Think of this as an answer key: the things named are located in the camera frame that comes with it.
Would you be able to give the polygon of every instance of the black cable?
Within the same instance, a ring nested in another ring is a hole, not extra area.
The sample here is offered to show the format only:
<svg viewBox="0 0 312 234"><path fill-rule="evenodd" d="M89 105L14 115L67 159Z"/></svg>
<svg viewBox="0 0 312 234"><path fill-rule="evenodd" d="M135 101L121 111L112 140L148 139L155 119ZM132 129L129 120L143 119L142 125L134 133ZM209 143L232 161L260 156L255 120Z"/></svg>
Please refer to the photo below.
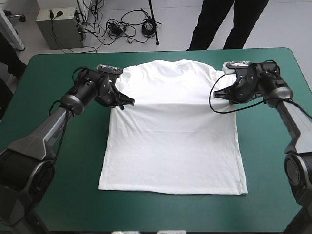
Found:
<svg viewBox="0 0 312 234"><path fill-rule="evenodd" d="M287 103L290 103L290 104L296 106L297 108L299 108L299 109L312 121L312 116L309 115L309 113L307 113L298 103L294 102L293 100L291 100L291 99L289 99L289 98L278 98L278 97L276 97L276 98L264 99L264 100L262 100L262 101L260 101L260 102L257 102L257 103L255 103L255 104L253 104L253 105L249 105L249 106L246 106L246 107L243 107L243 108L239 108L239 109L235 109L235 110L232 110L232 111L221 112L221 111L215 110L215 109L212 107L212 105L211 105L211 93L212 93L212 90L214 89L214 87L216 86L216 84L219 82L219 80L220 80L222 77L224 77L225 75L227 75L227 74L223 74L222 76L219 77L219 79L214 83L214 85L212 86L212 88L211 88L211 90L210 90L210 92L209 92L209 106L210 106L210 108L212 109L212 111L214 111L214 112L216 112L216 113L219 113L219 114L228 114L228 113L237 112L237 111L242 111L242 110L245 110L245 109L248 109L248 108L257 106L257 105L259 105L259 104L261 104L261 103L265 103L265 102L267 102L267 101L269 101L269 100L277 99L278 102L284 101L284 102L287 102Z"/></svg>
<svg viewBox="0 0 312 234"><path fill-rule="evenodd" d="M54 102L52 103L52 105L51 105L51 107L50 107L50 109L49 109L49 115L51 115L51 111L52 111L52 109L53 109L53 107L54 107L54 105L55 105L56 103L61 103L61 101L60 101L60 100L57 100L57 101L54 101Z"/></svg>
<svg viewBox="0 0 312 234"><path fill-rule="evenodd" d="M67 124L68 124L68 121L69 121L69 112L71 112L72 117L74 117L74 111L71 109L71 107L70 107L70 106L66 106L66 105L65 105L63 102L61 102L60 100L56 100L56 101L54 101L54 102L52 103L52 105L51 105L51 107L50 107L50 109L49 109L49 115L51 115L51 111L52 111L52 109L53 109L53 107L54 107L54 105L55 105L56 103L60 103L60 104L61 104L60 106L63 107L63 108L65 108L65 109L66 109L66 112L65 112L65 124L64 124L64 127L63 127L62 135L61 135L60 140L59 140L58 149L57 149L57 152L56 152L56 154L55 154L55 158L54 158L53 164L55 164L55 162L56 162L56 160L57 160L57 158L58 158L58 156L59 156L60 149L61 149L61 147L62 147L62 143L63 143L63 140L64 140L64 136L65 136Z"/></svg>
<svg viewBox="0 0 312 234"><path fill-rule="evenodd" d="M98 6L101 3L101 1L97 2L97 6L92 6L87 7L87 5L84 2L84 5L86 8L88 8L89 10L95 10L95 9L100 9L103 7L102 6ZM127 23L123 21L123 18L125 15L131 13L131 12L135 12L135 11L140 11L144 13L145 19L143 19L142 23L139 24L133 24L133 23ZM101 23L98 21L98 16L94 16L97 17L97 26L95 25L91 25L88 23L88 26L91 27L91 29L88 29L87 27L83 29L84 33L90 33L92 34L99 42L100 45L96 48L100 48L102 45L111 45L113 44L117 39L119 38L127 38L128 42L131 43L129 40L133 40L139 43L146 43L148 41L149 38L153 37L156 31L156 24L154 23L154 21L152 20L152 18L148 15L148 13L146 11L144 11L143 9L141 10L132 10L129 11L127 13L125 13L122 17L121 17L121 21L118 21L114 18L110 18L107 20L106 25L105 25L105 29L101 26ZM144 34L144 36L146 37L146 40L137 40L134 38L134 36L136 35L137 31L134 28L135 25L142 25L142 33ZM126 32L126 30L128 28L131 28L133 33L129 34ZM112 40L110 43L105 43L106 42L106 35Z"/></svg>
<svg viewBox="0 0 312 234"><path fill-rule="evenodd" d="M145 16L145 19L143 19L143 22L142 23L128 23L128 22L124 22L123 21L123 18L131 13L131 12L137 12L137 11L140 11L140 12L143 12L144 16ZM157 24L156 23L159 23L159 24L162 24L160 22L157 22L157 21L154 21L152 19L152 17L149 16L149 14L144 11L143 9L140 9L140 10L132 10L132 11L129 11L127 13L125 13L122 17L121 17L121 22L123 23L126 23L128 25L142 25L142 33L145 37L148 37L148 38L151 38L155 35L155 32L156 32L156 29L158 28Z"/></svg>
<svg viewBox="0 0 312 234"><path fill-rule="evenodd" d="M69 50L69 51L71 51L71 52L73 52L73 53L90 53L90 52L94 52L94 51L97 52L97 49L94 48L94 47L92 47L92 46L88 46L88 47L92 47L92 48L93 48L93 50L90 50L90 51L74 51L74 50L72 50L72 49L66 48L66 47L58 40L58 38L57 38L57 36L56 36L56 34L55 34L55 31L54 31L54 20L55 20L56 17L58 17L58 16L56 15L55 17L53 17L53 18L51 19L52 36L53 36L53 38L54 38L54 41L55 41L56 45L60 48L60 50L61 50L63 53L67 54L67 53L64 51L64 49Z"/></svg>
<svg viewBox="0 0 312 234"><path fill-rule="evenodd" d="M55 164L55 162L56 162L56 160L57 160L57 158L59 156L60 149L62 147L62 143L63 143L65 132L66 132L66 127L67 127L68 120L69 120L69 112L70 111L68 109L66 109L65 124L64 124L64 127L63 127L62 135L61 135L60 140L59 140L58 149L57 149L57 152L55 154L55 158L54 158L53 164Z"/></svg>
<svg viewBox="0 0 312 234"><path fill-rule="evenodd" d="M312 121L312 116L308 112L306 112L298 103L296 103L290 99L282 99L282 101L288 102L288 103L294 105L295 107L299 108L299 110L302 111L302 113L304 113Z"/></svg>

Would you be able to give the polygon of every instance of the person's legs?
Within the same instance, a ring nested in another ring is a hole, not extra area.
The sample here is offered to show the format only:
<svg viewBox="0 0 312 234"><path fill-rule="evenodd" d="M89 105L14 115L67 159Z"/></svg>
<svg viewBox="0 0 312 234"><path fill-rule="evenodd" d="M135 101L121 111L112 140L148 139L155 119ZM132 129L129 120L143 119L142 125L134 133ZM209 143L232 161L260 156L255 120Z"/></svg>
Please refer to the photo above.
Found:
<svg viewBox="0 0 312 234"><path fill-rule="evenodd" d="M233 28L224 49L242 49L249 33L269 0L236 0L234 3Z"/></svg>
<svg viewBox="0 0 312 234"><path fill-rule="evenodd" d="M26 65L20 61L15 50L1 32L0 51L0 62L8 65L9 73L13 74L17 78L20 78L26 69Z"/></svg>
<svg viewBox="0 0 312 234"><path fill-rule="evenodd" d="M188 50L207 50L234 0L204 0Z"/></svg>

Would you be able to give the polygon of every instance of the power cord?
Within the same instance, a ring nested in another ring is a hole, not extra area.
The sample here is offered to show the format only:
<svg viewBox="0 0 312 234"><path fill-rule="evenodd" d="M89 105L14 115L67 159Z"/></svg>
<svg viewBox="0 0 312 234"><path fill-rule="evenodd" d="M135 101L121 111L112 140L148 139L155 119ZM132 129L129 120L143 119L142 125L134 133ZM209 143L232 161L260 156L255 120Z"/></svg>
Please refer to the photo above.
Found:
<svg viewBox="0 0 312 234"><path fill-rule="evenodd" d="M131 12L143 12L144 19L142 20L142 22L137 23L137 24L125 22L124 17ZM121 17L121 21L118 21L117 19L114 19L114 18L110 18L107 20L105 28L101 26L100 22L98 21L98 17L96 17L96 20L97 20L97 26L94 25L92 27L92 25L88 24L88 26L91 26L91 29L85 28L84 33L92 34L100 42L100 45L97 47L97 49L100 48L102 45L111 45L119 38L126 38L128 43L132 43L133 41L136 41L139 43L146 43L149 38L155 35L155 31L157 29L156 22L154 22L152 18L148 15L148 13L144 11L143 9L132 10L132 11L125 13ZM142 33L146 37L146 40L137 40L136 38L134 38L134 36L137 34L137 30L134 26L138 26L138 25L142 25ZM112 41L107 43L106 36L110 38Z"/></svg>
<svg viewBox="0 0 312 234"><path fill-rule="evenodd" d="M64 49L66 49L66 50L69 50L69 51L71 51L71 52L73 52L73 53L89 53L89 52L97 52L97 49L96 48L94 48L94 47L92 47L92 46L84 46L84 45L82 45L82 43L81 43L81 45L83 46L83 47L88 47L88 48L93 48L93 50L90 50L90 51L74 51L74 50L72 50L72 49L70 49L70 48L66 48L59 40L58 40L58 38L57 38L57 35L55 34L55 31L54 31L54 20L57 18L57 17L60 17L60 16L62 16L64 13L62 12L62 11L58 11L57 12L57 14L56 14L56 16L54 16L54 13L52 12L52 10L50 10L50 19L51 19L51 29L52 29L52 36L53 36L53 39L54 39L54 41L55 41L55 43L56 43L56 45L60 48L60 50L63 52L63 53L65 53L65 54L67 54L67 52L65 52L64 51Z"/></svg>
<svg viewBox="0 0 312 234"><path fill-rule="evenodd" d="M124 22L123 18L131 12L143 12L145 19L143 19L142 23L126 23L126 22ZM160 22L154 21L152 19L152 17L149 16L149 14L146 11L144 11L142 8L140 10L132 10L132 11L125 13L121 17L121 22L126 23L128 25L133 25L133 26L142 25L142 34L147 38L151 38L155 35L155 32L158 28L156 23L162 24Z"/></svg>

